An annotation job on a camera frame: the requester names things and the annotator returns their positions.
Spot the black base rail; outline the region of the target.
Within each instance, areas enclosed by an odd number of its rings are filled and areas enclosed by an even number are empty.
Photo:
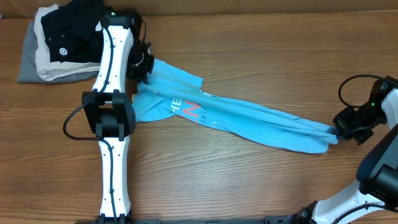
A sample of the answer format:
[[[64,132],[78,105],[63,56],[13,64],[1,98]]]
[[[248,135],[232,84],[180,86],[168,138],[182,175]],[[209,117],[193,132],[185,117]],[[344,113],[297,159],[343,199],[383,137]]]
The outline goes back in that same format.
[[[120,218],[98,217],[92,222],[76,222],[75,224],[283,224],[290,223],[289,216],[266,216],[264,218],[242,218],[242,219],[215,219],[215,220],[160,220],[160,219],[137,219],[130,216]]]

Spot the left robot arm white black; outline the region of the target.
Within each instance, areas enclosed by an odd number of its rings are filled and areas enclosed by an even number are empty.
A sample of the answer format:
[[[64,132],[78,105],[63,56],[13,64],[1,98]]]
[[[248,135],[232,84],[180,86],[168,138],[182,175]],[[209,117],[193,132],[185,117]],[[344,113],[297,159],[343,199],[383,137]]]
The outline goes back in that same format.
[[[127,155],[136,114],[126,80],[147,82],[154,67],[142,16],[135,10],[107,12],[99,75],[81,102],[102,158],[103,198],[97,223],[132,223],[127,187]]]

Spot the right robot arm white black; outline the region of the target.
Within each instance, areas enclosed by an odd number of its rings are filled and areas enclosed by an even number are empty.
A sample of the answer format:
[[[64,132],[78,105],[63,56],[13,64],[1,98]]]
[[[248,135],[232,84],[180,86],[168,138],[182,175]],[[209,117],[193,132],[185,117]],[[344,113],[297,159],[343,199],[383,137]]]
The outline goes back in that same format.
[[[397,212],[397,80],[376,77],[369,100],[347,105],[333,122],[340,137],[364,143],[373,128],[386,124],[386,136],[360,163],[355,181],[334,196],[314,201],[284,223],[351,223],[371,212]]]

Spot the folded grey garment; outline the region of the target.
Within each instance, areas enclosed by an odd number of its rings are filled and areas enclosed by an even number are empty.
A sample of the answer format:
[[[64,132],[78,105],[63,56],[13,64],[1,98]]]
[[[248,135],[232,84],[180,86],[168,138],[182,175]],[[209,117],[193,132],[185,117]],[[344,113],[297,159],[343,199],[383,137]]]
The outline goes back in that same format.
[[[37,50],[37,48],[38,45],[37,38],[34,32],[34,22],[30,21],[22,46],[21,64],[19,75],[17,77],[18,83],[73,83],[96,78],[98,75],[97,71],[83,72],[69,75],[66,77],[56,78],[51,81],[45,81],[38,76],[36,70],[35,51]]]

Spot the black polo shirt with logo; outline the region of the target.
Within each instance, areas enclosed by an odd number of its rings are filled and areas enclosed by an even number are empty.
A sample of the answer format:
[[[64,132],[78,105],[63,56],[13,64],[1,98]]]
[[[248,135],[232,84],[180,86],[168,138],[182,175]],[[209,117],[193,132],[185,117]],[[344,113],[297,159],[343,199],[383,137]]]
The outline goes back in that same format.
[[[99,63],[103,51],[102,0],[72,0],[41,18],[51,62]]]

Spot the light blue printed t-shirt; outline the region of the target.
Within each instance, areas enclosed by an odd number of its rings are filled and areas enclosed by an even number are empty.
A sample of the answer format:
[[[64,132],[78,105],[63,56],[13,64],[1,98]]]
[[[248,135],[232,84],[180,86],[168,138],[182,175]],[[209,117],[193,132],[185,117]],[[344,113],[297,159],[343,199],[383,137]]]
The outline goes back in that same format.
[[[202,91],[203,79],[155,60],[145,83],[137,85],[132,107],[139,123],[181,116],[196,124],[280,149],[323,154],[337,144],[333,127],[249,101]]]

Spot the folded beige garment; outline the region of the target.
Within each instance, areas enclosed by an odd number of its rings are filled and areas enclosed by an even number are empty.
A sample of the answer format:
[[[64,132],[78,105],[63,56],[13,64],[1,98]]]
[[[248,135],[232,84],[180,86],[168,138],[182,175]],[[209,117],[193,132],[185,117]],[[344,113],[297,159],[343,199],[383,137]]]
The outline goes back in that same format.
[[[44,30],[41,18],[46,14],[58,10],[59,5],[54,4],[49,7],[40,7],[35,14],[34,33],[37,38],[37,50],[35,51],[35,67],[38,76],[46,82],[68,77],[70,75],[97,72],[100,70],[99,63],[75,63],[75,62],[51,62],[50,51],[45,43]]]

